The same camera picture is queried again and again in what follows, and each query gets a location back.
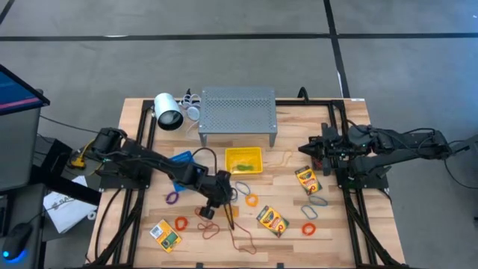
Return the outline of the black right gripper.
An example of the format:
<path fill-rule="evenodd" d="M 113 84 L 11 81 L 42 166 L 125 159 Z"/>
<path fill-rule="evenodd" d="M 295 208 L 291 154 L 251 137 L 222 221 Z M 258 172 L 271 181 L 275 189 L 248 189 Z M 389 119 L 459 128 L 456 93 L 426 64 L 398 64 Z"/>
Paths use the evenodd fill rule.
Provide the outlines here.
<path fill-rule="evenodd" d="M 321 130 L 322 135 L 317 138 L 318 145 L 316 141 L 312 141 L 300 146 L 298 151 L 312 158 L 318 157 L 319 159 L 347 154 L 347 142 L 343 136 L 338 134 L 338 130 L 335 127 L 322 123 Z"/>

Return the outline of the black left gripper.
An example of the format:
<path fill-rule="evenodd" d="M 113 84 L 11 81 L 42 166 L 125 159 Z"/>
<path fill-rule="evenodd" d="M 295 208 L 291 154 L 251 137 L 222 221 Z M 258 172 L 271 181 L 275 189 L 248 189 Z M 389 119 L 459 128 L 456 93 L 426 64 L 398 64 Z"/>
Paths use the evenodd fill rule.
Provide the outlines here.
<path fill-rule="evenodd" d="M 232 199 L 231 173 L 219 170 L 214 176 L 201 178 L 201 194 L 207 198 L 207 206 L 219 208 L 225 205 L 225 215 L 229 229 L 235 229 L 234 212 L 230 204 Z"/>

